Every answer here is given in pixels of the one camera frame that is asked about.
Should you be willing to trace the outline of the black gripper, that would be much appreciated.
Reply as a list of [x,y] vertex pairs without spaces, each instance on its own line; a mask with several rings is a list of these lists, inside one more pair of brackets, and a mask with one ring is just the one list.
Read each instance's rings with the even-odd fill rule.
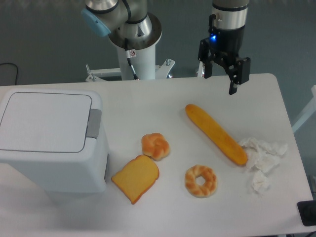
[[229,95],[237,92],[237,87],[249,81],[251,59],[239,57],[244,26],[233,29],[209,27],[209,37],[199,43],[198,60],[204,66],[204,78],[212,76],[213,63],[218,64],[230,79]]

